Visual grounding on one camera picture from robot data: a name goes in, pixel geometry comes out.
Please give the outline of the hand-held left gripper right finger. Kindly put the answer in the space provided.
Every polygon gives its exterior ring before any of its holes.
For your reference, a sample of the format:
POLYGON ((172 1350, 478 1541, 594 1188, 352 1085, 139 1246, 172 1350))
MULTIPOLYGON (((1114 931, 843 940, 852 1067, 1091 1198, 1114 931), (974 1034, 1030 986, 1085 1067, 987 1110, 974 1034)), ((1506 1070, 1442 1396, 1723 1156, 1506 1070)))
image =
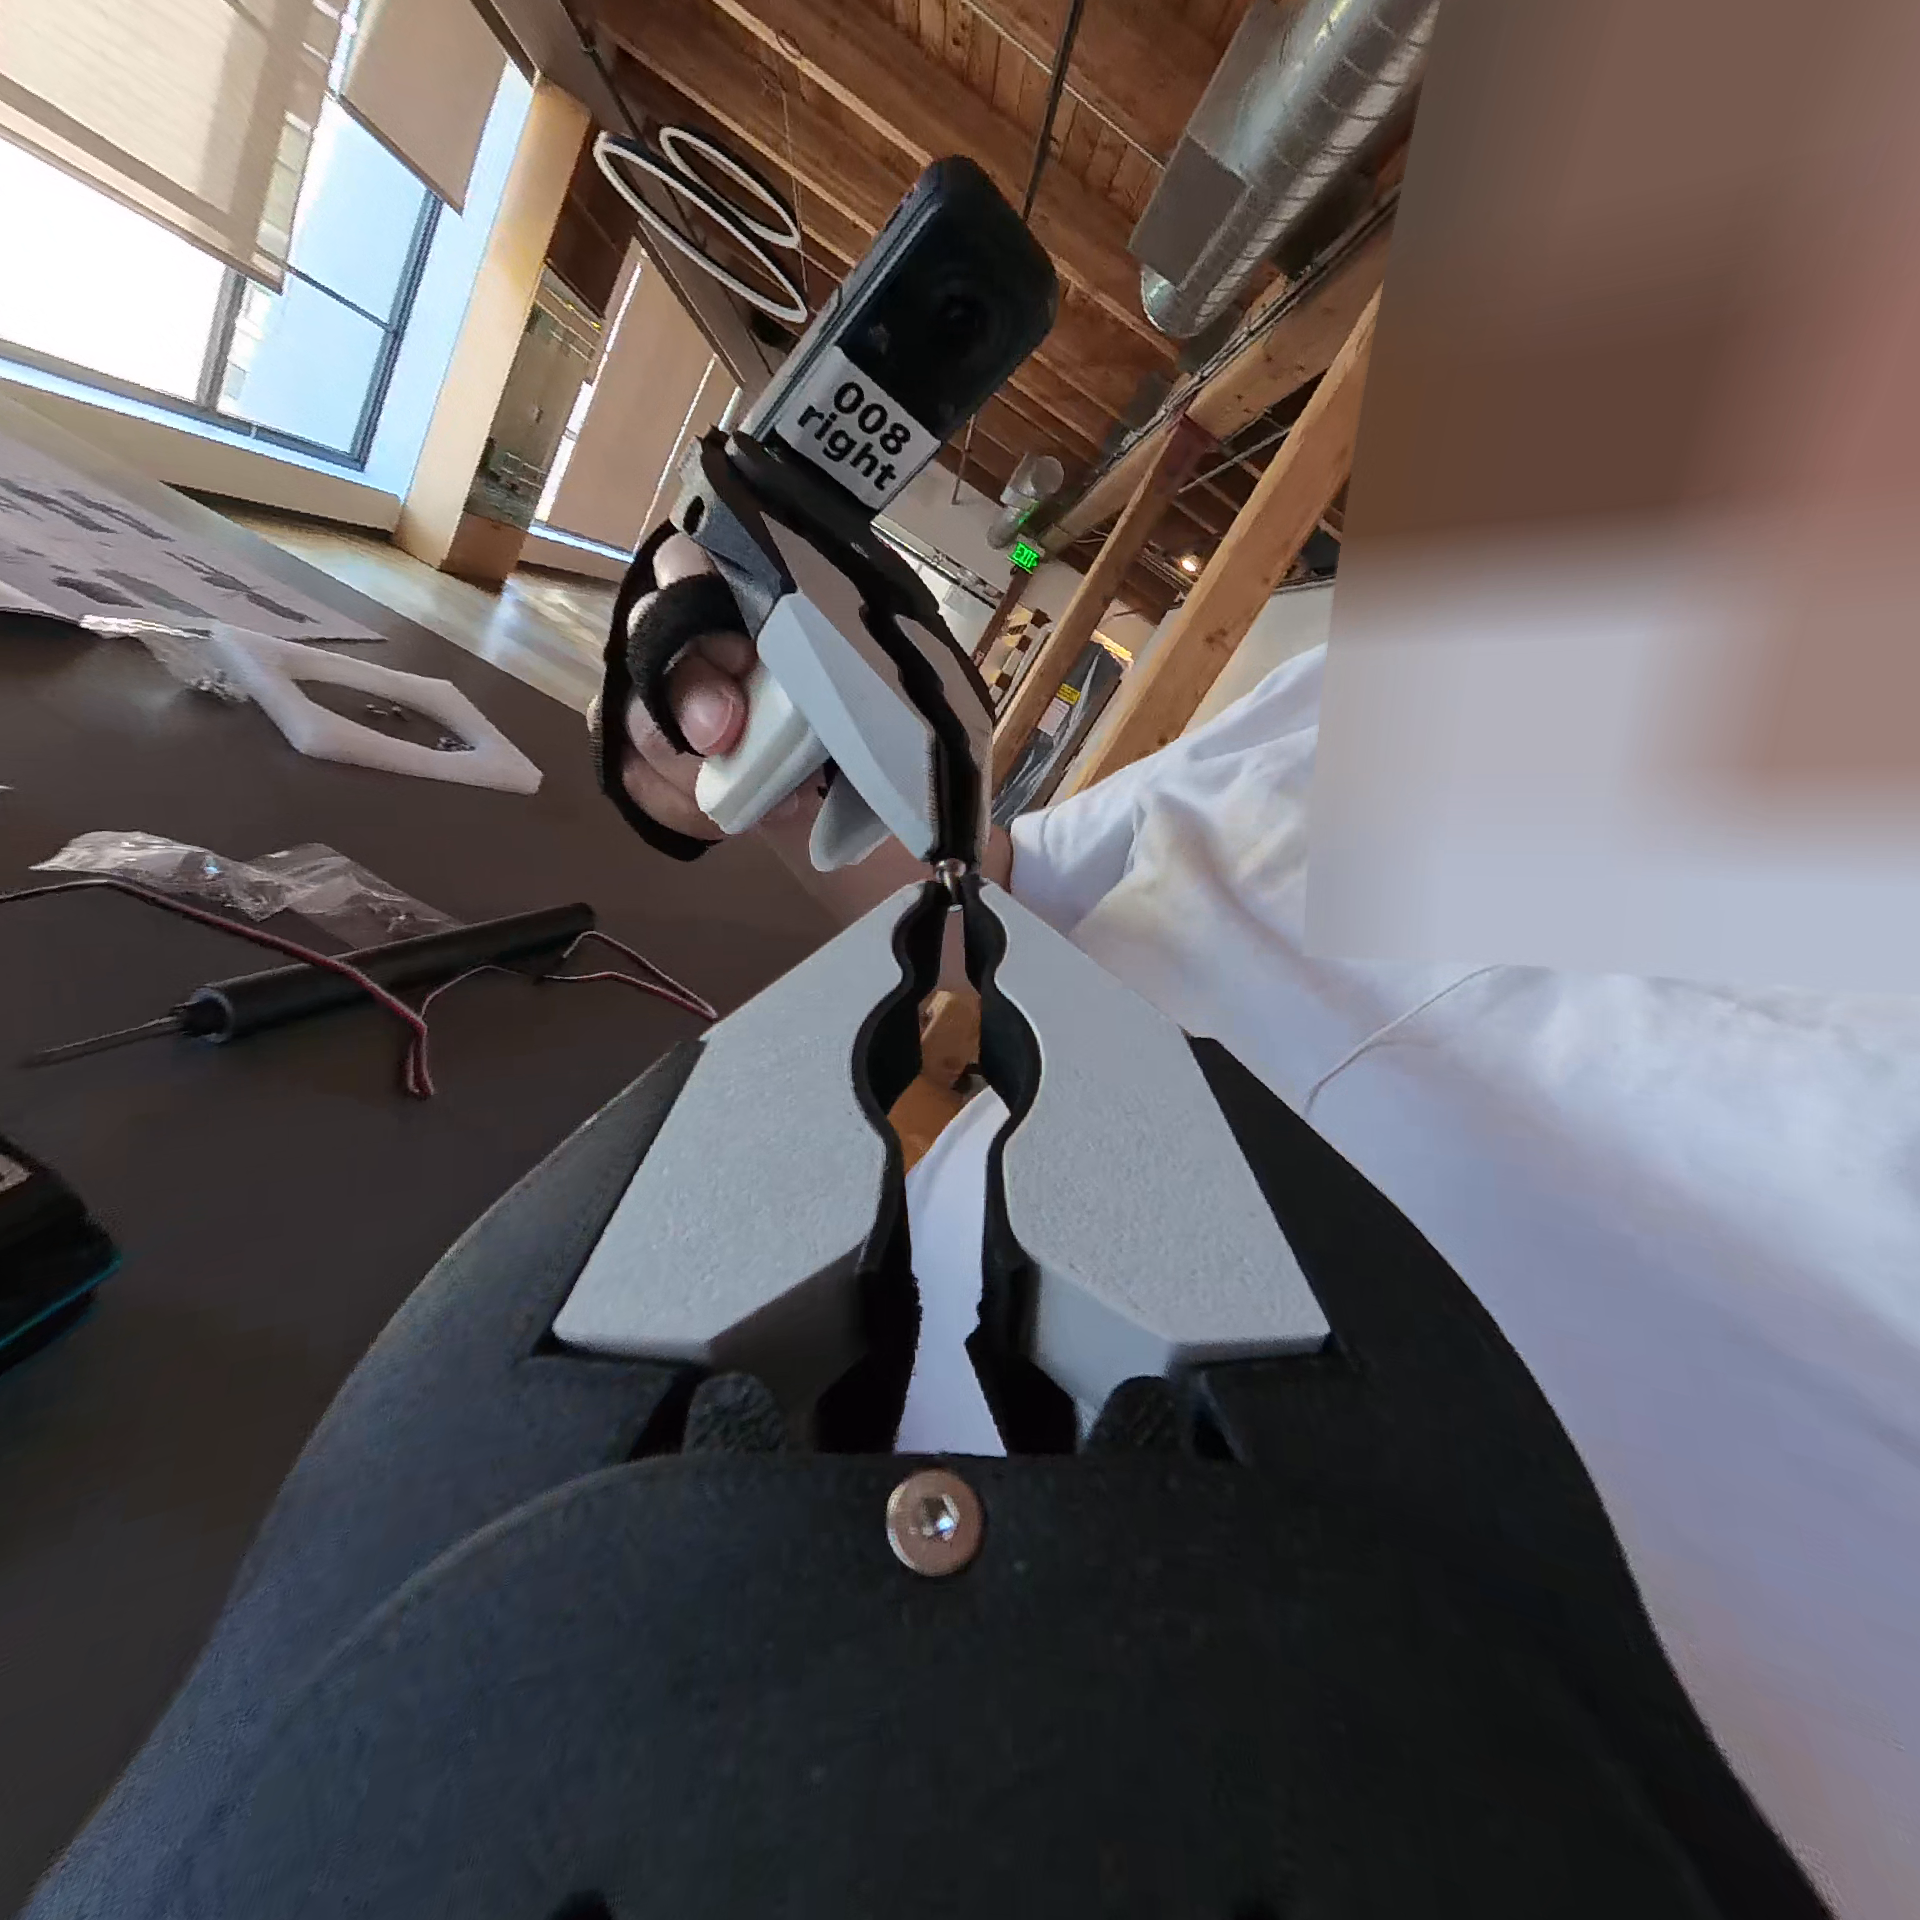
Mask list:
POLYGON ((1316 1356, 1333 1328, 1189 1034, 1040 918, 963 881, 987 1153, 966 1338, 992 1412, 1316 1356))

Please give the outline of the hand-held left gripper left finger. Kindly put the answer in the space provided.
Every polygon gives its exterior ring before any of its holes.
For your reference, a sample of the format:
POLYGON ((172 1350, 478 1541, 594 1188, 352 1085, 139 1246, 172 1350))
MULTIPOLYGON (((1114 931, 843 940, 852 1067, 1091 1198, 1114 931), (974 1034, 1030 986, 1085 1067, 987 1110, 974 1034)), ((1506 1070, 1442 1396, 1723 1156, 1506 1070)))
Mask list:
POLYGON ((709 1029, 553 1333, 605 1359, 852 1369, 888 1145, 857 1041, 909 980, 898 887, 709 1029))

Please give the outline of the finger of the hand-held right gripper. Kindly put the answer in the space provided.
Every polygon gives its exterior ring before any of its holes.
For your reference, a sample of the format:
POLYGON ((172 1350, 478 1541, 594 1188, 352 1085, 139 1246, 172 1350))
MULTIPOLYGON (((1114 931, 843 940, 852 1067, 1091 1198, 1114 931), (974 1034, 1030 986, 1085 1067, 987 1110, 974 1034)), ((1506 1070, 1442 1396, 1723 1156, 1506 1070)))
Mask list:
MULTIPOLYGON (((861 522, 785 518, 785 571, 791 585, 850 632, 867 632, 895 659, 909 697, 934 728, 934 782, 939 811, 938 857, 956 854, 983 865, 990 842, 990 749, 992 713, 980 671, 948 632, 939 611, 914 571, 861 522)), ((805 842, 818 876, 850 872, 895 842, 914 857, 872 811, 852 794, 833 765, 805 842)))
POLYGON ((755 816, 833 765, 914 857, 938 862, 938 735, 895 659, 805 593, 774 601, 755 668, 755 816))

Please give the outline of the white square foam frame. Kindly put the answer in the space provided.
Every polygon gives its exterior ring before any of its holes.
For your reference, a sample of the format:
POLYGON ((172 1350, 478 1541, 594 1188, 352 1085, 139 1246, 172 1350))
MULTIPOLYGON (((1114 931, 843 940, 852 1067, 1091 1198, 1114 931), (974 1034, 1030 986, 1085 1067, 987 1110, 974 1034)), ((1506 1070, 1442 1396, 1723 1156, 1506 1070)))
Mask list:
POLYGON ((543 769, 493 728, 451 683, 349 659, 323 646, 214 623, 207 635, 212 661, 273 722, 284 740, 314 759, 381 769, 392 777, 468 782, 495 794, 540 794, 543 769), (372 706, 424 716, 457 744, 422 744, 375 732, 369 722, 320 706, 311 689, 352 692, 372 706))

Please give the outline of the black screwdriver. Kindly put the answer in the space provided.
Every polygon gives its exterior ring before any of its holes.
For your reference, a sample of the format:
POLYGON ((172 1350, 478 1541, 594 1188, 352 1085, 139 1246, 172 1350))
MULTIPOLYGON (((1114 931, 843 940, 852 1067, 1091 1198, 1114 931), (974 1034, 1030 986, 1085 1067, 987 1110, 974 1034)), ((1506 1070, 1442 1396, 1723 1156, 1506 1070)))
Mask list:
POLYGON ((553 961, 592 931, 599 931, 594 906, 568 900, 349 953, 314 953, 271 937, 268 947, 281 953, 279 967, 207 984, 168 1016, 98 1039, 40 1048, 18 1063, 67 1063, 146 1039, 231 1045, 356 1001, 392 1012, 410 1039, 422 1039, 424 1018, 402 991, 447 986, 483 967, 553 961))

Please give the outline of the beige square column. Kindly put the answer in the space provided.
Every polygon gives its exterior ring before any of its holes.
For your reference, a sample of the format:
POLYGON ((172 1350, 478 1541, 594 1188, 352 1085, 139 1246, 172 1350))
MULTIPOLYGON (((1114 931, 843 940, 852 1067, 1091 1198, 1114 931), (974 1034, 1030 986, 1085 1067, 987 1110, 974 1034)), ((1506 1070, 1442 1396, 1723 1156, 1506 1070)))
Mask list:
POLYGON ((504 589, 523 559, 525 530, 470 508, 468 496, 483 466, 588 129, 588 107, 560 84, 540 77, 398 508, 396 544, 473 589, 504 589))

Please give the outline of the flat clear parts bag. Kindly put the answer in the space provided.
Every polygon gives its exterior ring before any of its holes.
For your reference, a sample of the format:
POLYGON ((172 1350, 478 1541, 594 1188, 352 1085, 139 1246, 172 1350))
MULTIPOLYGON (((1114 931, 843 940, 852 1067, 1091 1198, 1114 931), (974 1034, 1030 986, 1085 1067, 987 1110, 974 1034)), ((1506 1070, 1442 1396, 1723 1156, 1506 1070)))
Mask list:
POLYGON ((305 842, 230 862, 230 886, 254 918, 298 918, 346 947, 375 947, 454 931, 457 919, 349 854, 305 842))

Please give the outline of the beige roller blind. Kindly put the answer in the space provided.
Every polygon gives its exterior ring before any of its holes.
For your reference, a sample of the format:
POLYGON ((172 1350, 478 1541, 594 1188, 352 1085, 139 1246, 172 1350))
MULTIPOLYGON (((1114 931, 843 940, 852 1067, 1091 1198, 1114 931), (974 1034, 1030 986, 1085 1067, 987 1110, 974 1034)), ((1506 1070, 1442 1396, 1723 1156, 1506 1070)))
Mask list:
POLYGON ((3 136, 281 289, 346 2, 3 2, 3 136))
POLYGON ((343 111, 464 213, 506 50, 478 2, 356 2, 343 111))

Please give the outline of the tiny crumpled clear bag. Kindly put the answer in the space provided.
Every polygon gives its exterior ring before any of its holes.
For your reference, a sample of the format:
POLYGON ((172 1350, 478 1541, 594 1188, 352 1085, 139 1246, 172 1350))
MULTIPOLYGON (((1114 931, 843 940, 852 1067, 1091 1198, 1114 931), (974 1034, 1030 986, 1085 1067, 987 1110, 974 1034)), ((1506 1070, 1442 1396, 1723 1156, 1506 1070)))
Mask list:
POLYGON ((231 676, 208 631, 172 631, 139 623, 133 643, 143 646, 186 692, 246 707, 252 692, 231 676))

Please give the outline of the crumpled clear parts bag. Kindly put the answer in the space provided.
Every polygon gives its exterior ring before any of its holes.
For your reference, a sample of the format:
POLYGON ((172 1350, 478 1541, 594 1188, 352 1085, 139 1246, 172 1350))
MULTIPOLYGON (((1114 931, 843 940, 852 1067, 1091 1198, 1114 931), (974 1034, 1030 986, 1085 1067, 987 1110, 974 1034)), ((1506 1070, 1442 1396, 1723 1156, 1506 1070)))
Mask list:
POLYGON ((225 854, 146 828, 84 828, 35 857, 33 872, 131 877, 184 897, 212 897, 230 886, 225 854))

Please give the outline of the white printed instruction manual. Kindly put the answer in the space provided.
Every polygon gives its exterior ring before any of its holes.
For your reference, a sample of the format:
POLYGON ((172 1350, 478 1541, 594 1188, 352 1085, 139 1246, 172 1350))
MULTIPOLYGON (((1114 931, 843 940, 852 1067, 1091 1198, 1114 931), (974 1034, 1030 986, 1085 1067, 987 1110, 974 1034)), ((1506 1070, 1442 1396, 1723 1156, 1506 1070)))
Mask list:
POLYGON ((3 611, 150 620, 178 632, 223 620, 298 643, 381 643, 362 620, 17 437, 3 437, 3 611))

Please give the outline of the wooden support post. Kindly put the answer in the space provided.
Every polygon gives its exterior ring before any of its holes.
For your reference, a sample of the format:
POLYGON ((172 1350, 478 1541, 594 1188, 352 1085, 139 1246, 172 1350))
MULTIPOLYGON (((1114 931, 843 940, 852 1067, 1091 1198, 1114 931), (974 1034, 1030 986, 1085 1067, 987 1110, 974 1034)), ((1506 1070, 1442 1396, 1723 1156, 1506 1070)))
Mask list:
POLYGON ((1167 635, 1129 668, 1114 702, 1114 725, 1064 774, 1057 799, 1179 738, 1231 665, 1318 516, 1352 475, 1378 310, 1376 289, 1277 459, 1171 615, 1167 635))

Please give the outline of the silver ventilation duct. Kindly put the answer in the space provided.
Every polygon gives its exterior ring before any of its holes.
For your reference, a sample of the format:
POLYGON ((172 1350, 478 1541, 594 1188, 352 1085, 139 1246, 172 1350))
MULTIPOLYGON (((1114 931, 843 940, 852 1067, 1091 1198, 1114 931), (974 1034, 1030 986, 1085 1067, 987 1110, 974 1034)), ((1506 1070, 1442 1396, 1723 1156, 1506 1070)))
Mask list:
POLYGON ((1251 2, 1167 158, 1129 254, 1170 339, 1206 332, 1404 119, 1439 2, 1251 2))

